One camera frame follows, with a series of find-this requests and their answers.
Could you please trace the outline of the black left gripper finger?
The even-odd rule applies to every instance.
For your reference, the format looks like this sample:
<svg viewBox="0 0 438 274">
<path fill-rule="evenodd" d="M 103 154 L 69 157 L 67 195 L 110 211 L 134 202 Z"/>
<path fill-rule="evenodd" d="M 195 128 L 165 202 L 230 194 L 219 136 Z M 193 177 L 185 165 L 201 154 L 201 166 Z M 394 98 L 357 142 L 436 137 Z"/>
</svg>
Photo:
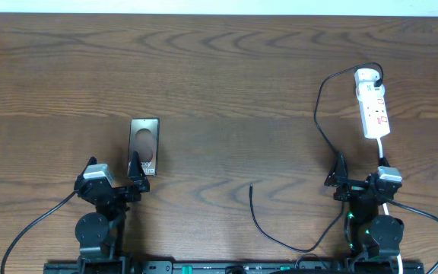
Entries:
<svg viewBox="0 0 438 274">
<path fill-rule="evenodd" d="M 142 168 L 137 151 L 132 152 L 132 157 L 129 161 L 128 178 L 133 182 L 133 185 L 138 188 L 140 193 L 150 191 L 150 183 Z"/>
<path fill-rule="evenodd" d="M 97 159 L 94 156 L 91 156 L 89 161 L 86 164 L 86 167 L 83 170 L 83 173 L 85 173 L 85 171 L 87 170 L 87 168 L 91 165 L 95 165 L 97 163 Z"/>
</svg>

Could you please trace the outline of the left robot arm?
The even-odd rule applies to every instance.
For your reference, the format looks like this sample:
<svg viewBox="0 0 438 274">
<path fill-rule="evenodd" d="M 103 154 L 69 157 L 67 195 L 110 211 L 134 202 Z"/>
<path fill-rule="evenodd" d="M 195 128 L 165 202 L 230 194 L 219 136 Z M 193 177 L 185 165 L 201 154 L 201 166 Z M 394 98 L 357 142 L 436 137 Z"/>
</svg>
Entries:
<svg viewBox="0 0 438 274">
<path fill-rule="evenodd" d="M 79 273 L 137 273 L 141 267 L 131 255 L 123 252 L 126 212 L 129 204 L 141 200 L 150 184 L 141 166 L 138 152 L 132 152 L 128 186 L 113 186 L 113 175 L 107 164 L 95 157 L 78 175 L 76 195 L 95 206 L 95 211 L 81 217 L 75 225 L 80 244 Z"/>
</svg>

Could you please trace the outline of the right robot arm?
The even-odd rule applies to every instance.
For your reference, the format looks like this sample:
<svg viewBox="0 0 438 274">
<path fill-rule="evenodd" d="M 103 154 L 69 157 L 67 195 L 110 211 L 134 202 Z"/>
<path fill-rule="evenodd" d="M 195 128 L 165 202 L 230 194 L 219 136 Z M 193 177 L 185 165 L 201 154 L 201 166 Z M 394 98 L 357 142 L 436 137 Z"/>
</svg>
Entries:
<svg viewBox="0 0 438 274">
<path fill-rule="evenodd" d="M 390 167 L 385 158 L 379 160 L 376 172 L 365 180 L 348 177 L 343 154 L 338 152 L 324 184 L 336 188 L 333 198 L 346 202 L 344 235 L 351 245 L 351 256 L 345 260 L 350 272 L 397 273 L 400 267 L 393 260 L 400 254 L 405 225 L 399 218 L 379 213 L 402 187 L 398 169 Z"/>
</svg>

